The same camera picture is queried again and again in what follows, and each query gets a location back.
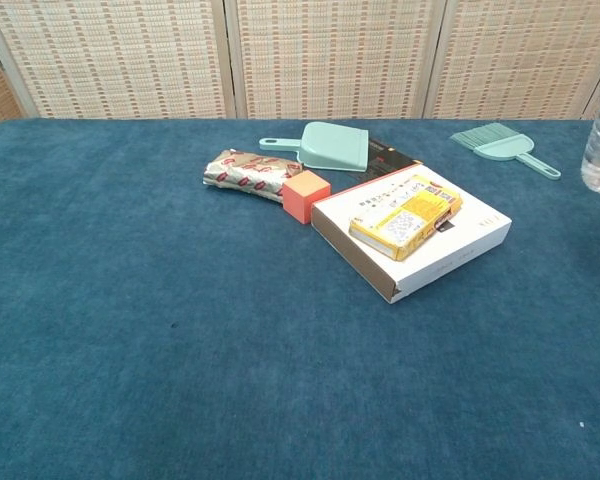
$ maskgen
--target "dustpan handle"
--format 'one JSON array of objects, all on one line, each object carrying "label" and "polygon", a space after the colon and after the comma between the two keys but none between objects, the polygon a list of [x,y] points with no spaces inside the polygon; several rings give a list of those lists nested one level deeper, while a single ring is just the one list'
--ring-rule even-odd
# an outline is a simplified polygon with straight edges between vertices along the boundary
[{"label": "dustpan handle", "polygon": [[293,138],[261,138],[260,148],[262,150],[297,152],[300,150],[300,140]]},{"label": "dustpan handle", "polygon": [[558,180],[561,176],[558,170],[556,170],[550,165],[547,165],[542,160],[537,159],[533,155],[530,155],[528,153],[521,153],[520,155],[516,156],[516,158],[522,163],[524,163],[527,167],[532,168],[533,170],[540,173],[541,175],[544,175],[550,180]]}]

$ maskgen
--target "brush bristles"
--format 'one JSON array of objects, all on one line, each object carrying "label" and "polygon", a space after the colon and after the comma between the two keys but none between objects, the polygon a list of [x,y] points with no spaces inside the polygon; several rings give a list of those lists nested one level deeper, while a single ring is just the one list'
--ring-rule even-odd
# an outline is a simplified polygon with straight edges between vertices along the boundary
[{"label": "brush bristles", "polygon": [[458,132],[451,136],[451,140],[458,142],[463,147],[473,150],[481,145],[502,140],[518,135],[518,132],[505,127],[500,123],[490,123],[483,127],[472,128],[466,132]]}]

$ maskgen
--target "mint green dustpan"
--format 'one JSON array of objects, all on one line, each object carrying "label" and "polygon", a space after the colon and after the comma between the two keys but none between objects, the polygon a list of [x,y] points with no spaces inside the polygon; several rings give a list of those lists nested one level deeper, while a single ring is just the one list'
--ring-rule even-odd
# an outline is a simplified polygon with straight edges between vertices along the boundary
[{"label": "mint green dustpan", "polygon": [[364,172],[369,156],[369,132],[326,122],[309,122],[302,139],[261,138],[262,150],[297,152],[309,168]]}]

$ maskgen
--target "small yellow package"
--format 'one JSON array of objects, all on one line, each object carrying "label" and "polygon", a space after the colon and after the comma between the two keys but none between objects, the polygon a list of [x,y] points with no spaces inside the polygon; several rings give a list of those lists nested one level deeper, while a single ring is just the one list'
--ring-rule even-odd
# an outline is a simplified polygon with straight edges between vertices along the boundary
[{"label": "small yellow package", "polygon": [[462,205],[460,195],[420,175],[366,200],[351,219],[349,234],[402,261]]}]

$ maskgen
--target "mint green hand brush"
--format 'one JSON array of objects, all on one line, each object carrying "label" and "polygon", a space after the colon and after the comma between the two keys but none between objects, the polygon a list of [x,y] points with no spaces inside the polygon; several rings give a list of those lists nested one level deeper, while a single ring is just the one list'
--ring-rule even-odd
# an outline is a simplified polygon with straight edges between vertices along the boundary
[{"label": "mint green hand brush", "polygon": [[451,140],[473,150],[473,153],[483,158],[497,161],[515,158],[551,180],[560,178],[558,170],[529,154],[535,146],[533,140],[500,123],[490,123],[484,127],[453,134]]}]

